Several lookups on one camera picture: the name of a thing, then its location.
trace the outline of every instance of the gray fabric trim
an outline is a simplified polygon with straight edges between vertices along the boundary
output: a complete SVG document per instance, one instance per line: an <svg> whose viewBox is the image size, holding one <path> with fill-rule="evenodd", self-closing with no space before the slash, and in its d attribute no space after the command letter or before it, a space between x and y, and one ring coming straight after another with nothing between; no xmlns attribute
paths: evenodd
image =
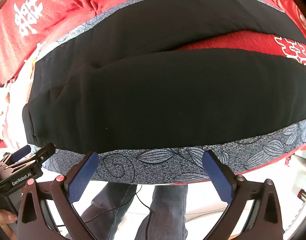
<svg viewBox="0 0 306 240"><path fill-rule="evenodd" d="M237 174L286 154L306 143L306 119L262 136L235 142L153 150L115 150L99 154L100 164L93 180L163 184L208 179L202 155L212 150L219 160ZM39 147L31 146L37 151ZM58 150L43 167L66 174L84 155Z"/></svg>
<svg viewBox="0 0 306 240"><path fill-rule="evenodd" d="M60 38L58 41L56 41L55 43L52 43L50 46L48 46L47 48L43 49L41 51L41 55L38 56L38 60L40 60L41 58L43 58L46 54L48 54L49 52L51 52L53 49L55 49L56 47L58 47L59 45L73 39L76 38L78 35L82 34L83 32L86 32L90 29L92 29L94 26L96 26L98 23L100 23L101 21L103 21L105 18L109 17L110 15L112 15L114 12L116 12L119 9L122 9L124 7L127 7L131 4L137 3L137 2L141 2L144 0L127 0L123 3L120 3L112 8L110 8L109 10L102 12L101 14L93 17L91 20L81 24L80 26L76 27L74 30L70 31L69 33L67 33L66 35L64 35L62 38ZM266 3L262 0L256 0L259 1L261 3L264 3L268 6L271 6L272 8L280 11L280 12L284 12L283 10L276 8L272 5L270 5L269 3Z"/></svg>

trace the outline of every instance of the white chinese character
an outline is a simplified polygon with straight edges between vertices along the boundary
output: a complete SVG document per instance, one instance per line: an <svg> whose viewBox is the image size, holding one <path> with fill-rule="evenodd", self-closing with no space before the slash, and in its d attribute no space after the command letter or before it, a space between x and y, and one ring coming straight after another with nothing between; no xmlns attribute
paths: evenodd
<svg viewBox="0 0 306 240"><path fill-rule="evenodd" d="M274 37L274 39L282 46L282 51L286 57L295 59L298 63L306 66L305 48L301 44L282 37Z"/></svg>
<svg viewBox="0 0 306 240"><path fill-rule="evenodd" d="M19 10L16 3L14 3L15 14L15 23L19 26L19 33L22 37L27 36L28 30L33 34L36 34L37 31L31 27L31 24L37 24L37 19L42 17L43 4L40 3L36 6L37 0L29 0L22 4L21 9Z"/></svg>

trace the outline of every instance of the black cable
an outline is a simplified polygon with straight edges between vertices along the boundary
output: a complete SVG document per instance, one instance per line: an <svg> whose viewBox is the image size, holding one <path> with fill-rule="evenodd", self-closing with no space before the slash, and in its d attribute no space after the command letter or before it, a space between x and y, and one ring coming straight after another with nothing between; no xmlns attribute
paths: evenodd
<svg viewBox="0 0 306 240"><path fill-rule="evenodd" d="M90 219L90 220L88 220L88 221L85 221L84 223L91 222L92 220L94 220L95 218L99 217L101 214L103 214L103 213L105 213L105 212L113 211L113 210L118 209L118 208L120 208L120 207L122 207L122 206L125 206L125 205L128 204L135 196L137 196L138 200L142 203L142 205L144 205L145 207L147 207L147 208L150 210L150 213L149 213L149 216L148 216L147 225L146 225L146 232L145 232L145 240L147 240L148 226L149 226L150 221L151 221L151 216L152 216L153 210L152 210L150 207L146 206L146 205L139 199L139 197L138 197L138 195L137 195L137 194L141 191L142 187L143 187L143 185L141 185L141 188L139 189L139 191L136 192L136 193L128 200L128 202L126 202L125 204L120 205L120 206L115 207L115 208L110 209L110 210L105 210L105 211L101 212L100 214L98 214L97 216L93 217L92 219ZM59 227L65 227L65 225L56 225L56 226L57 226L58 228L59 228Z"/></svg>
<svg viewBox="0 0 306 240"><path fill-rule="evenodd" d="M126 204L128 204L128 203L135 197L135 195L136 195L138 192L136 192L136 193L128 200L128 202L126 202L125 204L120 205L120 206L118 206L118 207L116 207L116 208L112 208L112 209L110 209L110 210L105 210L105 211L101 212L100 214L98 214L97 216L93 217L92 219L90 219L90 220L88 220L88 221L85 221L84 223L88 223L88 222L93 221L94 219L96 219L98 216L100 216L101 214L103 214L103 213L105 213L105 212L110 212L110 211L113 211L113 210L115 210L115 209L118 209L118 208L120 208L120 207L122 207L122 206L125 206Z"/></svg>
<svg viewBox="0 0 306 240"><path fill-rule="evenodd" d="M136 193L136 196L137 196L138 200L139 200L144 206L146 206L146 205L139 199L137 193ZM152 213L153 213L153 210L152 210L150 207L148 207L148 206L146 206L146 207L150 210L150 213L149 213L149 215L148 215L148 221L147 221L147 225L146 225L145 240L147 240L148 226L149 226L149 224L150 224L151 216L152 216Z"/></svg>

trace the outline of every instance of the person's leg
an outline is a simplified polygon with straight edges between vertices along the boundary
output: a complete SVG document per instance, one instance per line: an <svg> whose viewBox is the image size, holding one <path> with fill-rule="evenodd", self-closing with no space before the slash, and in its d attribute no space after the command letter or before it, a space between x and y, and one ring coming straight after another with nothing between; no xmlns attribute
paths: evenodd
<svg viewBox="0 0 306 240"><path fill-rule="evenodd" d="M97 239L113 240L117 227L133 201L137 185L109 182L92 200L91 205L81 215L90 231Z"/></svg>
<svg viewBox="0 0 306 240"><path fill-rule="evenodd" d="M149 240L184 240L185 209L188 186L156 186L151 204L152 215L148 225ZM146 240L147 216L138 228L135 240Z"/></svg>

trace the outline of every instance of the finger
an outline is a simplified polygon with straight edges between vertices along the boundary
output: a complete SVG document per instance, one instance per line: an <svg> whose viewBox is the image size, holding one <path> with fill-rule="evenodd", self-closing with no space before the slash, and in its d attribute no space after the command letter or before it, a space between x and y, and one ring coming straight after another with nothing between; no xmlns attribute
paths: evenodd
<svg viewBox="0 0 306 240"><path fill-rule="evenodd" d="M17 240L17 235L8 225L0 225L10 240Z"/></svg>
<svg viewBox="0 0 306 240"><path fill-rule="evenodd" d="M0 225L12 224L17 221L16 215L9 211L0 209Z"/></svg>

